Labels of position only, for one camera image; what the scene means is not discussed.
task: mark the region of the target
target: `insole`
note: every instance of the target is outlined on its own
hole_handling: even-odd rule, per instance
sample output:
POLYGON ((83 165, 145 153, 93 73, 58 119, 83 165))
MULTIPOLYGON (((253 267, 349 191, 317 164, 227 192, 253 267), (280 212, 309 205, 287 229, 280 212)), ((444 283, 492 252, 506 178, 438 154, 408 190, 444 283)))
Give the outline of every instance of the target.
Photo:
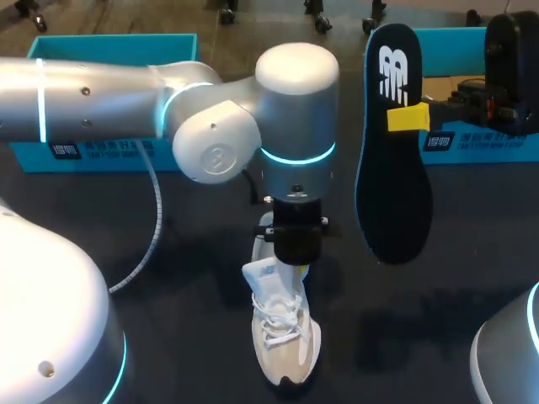
POLYGON ((387 132, 387 110, 418 104, 422 80, 414 31, 403 24, 374 31, 365 58, 365 129, 355 206, 367 244, 389 264, 416 258, 432 221, 432 190, 419 154, 419 132, 387 132))

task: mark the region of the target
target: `shoe lace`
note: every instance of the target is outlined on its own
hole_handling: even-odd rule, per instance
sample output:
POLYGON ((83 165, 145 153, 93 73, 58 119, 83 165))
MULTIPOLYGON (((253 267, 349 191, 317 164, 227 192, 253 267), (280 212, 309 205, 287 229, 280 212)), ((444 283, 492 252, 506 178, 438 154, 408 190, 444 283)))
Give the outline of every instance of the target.
POLYGON ((262 305, 254 294, 251 299, 255 314, 261 319, 264 343, 267 347, 287 343, 303 334, 299 321, 299 311, 302 308, 302 297, 296 295, 294 300, 282 296, 273 296, 266 305, 262 305), (285 313, 272 311, 277 305, 286 308, 285 313))

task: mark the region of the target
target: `white sneaker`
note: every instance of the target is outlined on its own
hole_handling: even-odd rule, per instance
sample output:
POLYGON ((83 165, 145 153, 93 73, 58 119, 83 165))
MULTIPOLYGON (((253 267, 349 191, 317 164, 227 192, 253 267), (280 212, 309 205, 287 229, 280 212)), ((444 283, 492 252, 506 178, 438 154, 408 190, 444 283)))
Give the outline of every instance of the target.
MULTIPOLYGON (((273 216, 264 218, 271 223, 273 216)), ((272 384, 299 385, 312 373, 321 345, 320 326, 310 317, 302 282, 308 268, 283 264, 273 255, 273 244, 258 241, 253 262, 243 266, 243 276, 253 291, 254 350, 272 384)))

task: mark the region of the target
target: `dark table surface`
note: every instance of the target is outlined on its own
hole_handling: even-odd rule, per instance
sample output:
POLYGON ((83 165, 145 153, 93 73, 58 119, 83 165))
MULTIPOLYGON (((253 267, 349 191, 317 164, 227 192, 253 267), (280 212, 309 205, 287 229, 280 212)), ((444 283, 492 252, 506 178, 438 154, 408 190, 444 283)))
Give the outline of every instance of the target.
MULTIPOLYGON (((341 84, 324 208, 342 237, 325 242, 309 275, 323 349, 297 402, 476 404, 473 336, 538 278, 539 165, 430 167, 435 218, 424 252, 401 267, 381 265, 363 241, 353 198, 362 75, 344 73, 341 84)), ((0 154, 0 195, 21 215, 81 246, 110 284, 134 268, 155 220, 147 175, 24 175, 9 149, 0 154)), ((179 173, 159 179, 167 218, 160 248, 114 298, 141 402, 279 402, 259 372, 241 275, 264 207, 249 205, 242 179, 214 187, 179 173)))

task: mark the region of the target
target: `yellow tag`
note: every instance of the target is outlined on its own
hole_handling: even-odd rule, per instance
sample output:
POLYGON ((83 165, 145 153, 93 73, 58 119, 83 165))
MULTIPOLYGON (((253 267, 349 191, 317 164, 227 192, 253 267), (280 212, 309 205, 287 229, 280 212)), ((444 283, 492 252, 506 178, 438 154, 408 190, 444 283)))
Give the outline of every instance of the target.
POLYGON ((430 130, 429 105, 419 103, 413 107, 389 109, 387 111, 387 130, 430 130))

